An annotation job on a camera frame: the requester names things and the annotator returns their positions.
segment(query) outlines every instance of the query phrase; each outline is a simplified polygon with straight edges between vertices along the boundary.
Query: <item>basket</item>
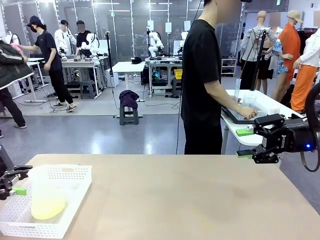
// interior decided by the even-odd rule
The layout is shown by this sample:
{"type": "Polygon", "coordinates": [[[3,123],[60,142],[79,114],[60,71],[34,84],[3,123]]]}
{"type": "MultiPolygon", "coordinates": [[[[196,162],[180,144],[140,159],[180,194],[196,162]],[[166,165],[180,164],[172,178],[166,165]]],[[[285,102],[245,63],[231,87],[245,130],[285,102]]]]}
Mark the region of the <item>basket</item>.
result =
{"type": "Polygon", "coordinates": [[[175,76],[175,79],[181,80],[182,79],[182,69],[175,69],[174,76],[175,76]]]}
{"type": "Polygon", "coordinates": [[[0,212],[0,231],[5,236],[62,239],[72,222],[92,182],[92,166],[43,165],[44,171],[37,181],[60,188],[66,205],[57,216],[48,220],[37,220],[31,215],[32,179],[23,185],[26,196],[12,196],[0,212]]]}

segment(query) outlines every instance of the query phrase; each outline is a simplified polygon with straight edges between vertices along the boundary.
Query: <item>mannequin wearing orange clothing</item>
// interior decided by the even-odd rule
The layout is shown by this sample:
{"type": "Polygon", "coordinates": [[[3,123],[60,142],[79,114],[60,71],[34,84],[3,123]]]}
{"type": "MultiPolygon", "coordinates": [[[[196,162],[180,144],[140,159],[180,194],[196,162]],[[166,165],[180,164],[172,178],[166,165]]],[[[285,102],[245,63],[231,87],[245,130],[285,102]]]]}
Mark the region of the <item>mannequin wearing orange clothing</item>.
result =
{"type": "Polygon", "coordinates": [[[293,69],[294,62],[300,57],[300,37],[295,29],[297,23],[302,23],[301,13],[297,10],[288,12],[288,24],[283,29],[279,36],[279,42],[276,42],[282,46],[282,51],[278,52],[278,66],[277,73],[278,79],[277,84],[273,92],[273,99],[281,102],[282,98],[286,94],[290,81],[294,77],[295,70],[293,69]]]}
{"type": "Polygon", "coordinates": [[[294,90],[291,96],[292,110],[301,113],[305,109],[307,95],[312,88],[320,59],[320,28],[305,42],[303,55],[299,57],[293,68],[300,66],[294,90]]]}

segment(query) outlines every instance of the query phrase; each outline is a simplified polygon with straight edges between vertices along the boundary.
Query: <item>sneaker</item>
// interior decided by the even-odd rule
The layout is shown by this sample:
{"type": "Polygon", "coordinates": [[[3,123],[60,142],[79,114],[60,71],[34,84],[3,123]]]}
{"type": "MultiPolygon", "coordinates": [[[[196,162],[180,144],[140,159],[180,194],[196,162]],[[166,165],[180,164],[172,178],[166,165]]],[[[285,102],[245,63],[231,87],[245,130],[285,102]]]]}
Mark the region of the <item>sneaker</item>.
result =
{"type": "Polygon", "coordinates": [[[19,126],[18,124],[16,124],[16,125],[14,125],[14,127],[17,128],[17,129],[26,129],[27,125],[19,126]]]}
{"type": "Polygon", "coordinates": [[[67,104],[62,104],[61,102],[59,102],[57,105],[53,105],[54,109],[59,109],[59,108],[65,108],[67,106],[67,104]]]}
{"type": "Polygon", "coordinates": [[[77,108],[78,108],[77,106],[74,106],[74,107],[68,106],[68,108],[66,109],[66,112],[67,112],[67,113],[73,112],[73,111],[76,110],[77,108]]]}

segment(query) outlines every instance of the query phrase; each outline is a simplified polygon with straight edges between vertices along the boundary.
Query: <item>pink cloth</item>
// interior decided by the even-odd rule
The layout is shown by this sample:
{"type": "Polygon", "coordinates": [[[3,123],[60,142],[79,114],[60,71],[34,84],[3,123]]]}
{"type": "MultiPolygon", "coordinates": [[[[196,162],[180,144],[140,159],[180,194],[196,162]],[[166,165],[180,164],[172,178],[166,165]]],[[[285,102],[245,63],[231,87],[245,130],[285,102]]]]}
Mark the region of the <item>pink cloth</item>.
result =
{"type": "Polygon", "coordinates": [[[10,46],[13,47],[14,49],[16,49],[21,55],[24,54],[24,52],[21,50],[21,48],[18,47],[18,44],[16,44],[16,43],[11,43],[10,46]]]}

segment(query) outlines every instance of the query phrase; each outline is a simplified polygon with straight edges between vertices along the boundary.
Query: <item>black jacket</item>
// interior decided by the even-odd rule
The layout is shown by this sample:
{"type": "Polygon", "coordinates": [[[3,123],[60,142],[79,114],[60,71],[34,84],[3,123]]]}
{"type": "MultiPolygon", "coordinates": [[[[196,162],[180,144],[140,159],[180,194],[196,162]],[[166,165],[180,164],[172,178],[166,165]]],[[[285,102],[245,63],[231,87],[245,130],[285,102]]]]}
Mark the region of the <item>black jacket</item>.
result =
{"type": "Polygon", "coordinates": [[[32,73],[20,53],[0,40],[0,89],[32,73]]]}
{"type": "Polygon", "coordinates": [[[138,108],[138,103],[136,100],[139,98],[139,95],[131,90],[125,90],[120,93],[120,106],[121,107],[129,107],[133,109],[138,108]]]}

